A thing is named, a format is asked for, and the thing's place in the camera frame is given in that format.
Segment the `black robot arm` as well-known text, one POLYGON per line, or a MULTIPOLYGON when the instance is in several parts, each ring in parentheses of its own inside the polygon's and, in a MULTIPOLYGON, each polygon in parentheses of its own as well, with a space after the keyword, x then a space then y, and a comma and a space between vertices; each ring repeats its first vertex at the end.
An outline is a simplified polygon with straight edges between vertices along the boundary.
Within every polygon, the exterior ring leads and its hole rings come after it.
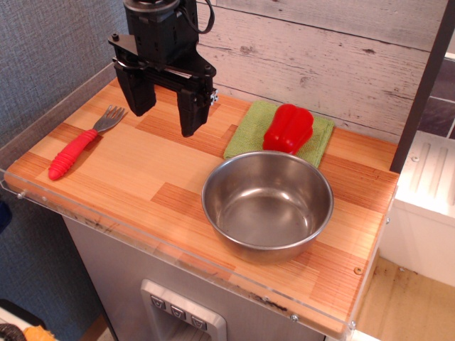
POLYGON ((177 95, 181 134, 192 136, 208 119, 217 99, 216 69, 199 55, 199 36, 211 31, 198 26, 195 1, 125 1, 128 34, 113 33, 114 68, 129 108, 138 116, 156 104, 155 87, 177 95))

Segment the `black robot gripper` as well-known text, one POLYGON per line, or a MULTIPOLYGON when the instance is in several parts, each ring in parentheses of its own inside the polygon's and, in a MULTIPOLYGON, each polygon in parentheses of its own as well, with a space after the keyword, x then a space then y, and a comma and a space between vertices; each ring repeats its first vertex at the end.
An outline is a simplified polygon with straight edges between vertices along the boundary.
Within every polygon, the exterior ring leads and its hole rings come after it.
POLYGON ((142 116, 156 104, 155 86, 165 87, 177 94, 182 136, 194 135, 217 99, 216 69, 197 51, 199 37, 213 28, 214 10, 205 28, 194 6, 128 6, 125 13, 129 32, 108 41, 129 108, 142 116))

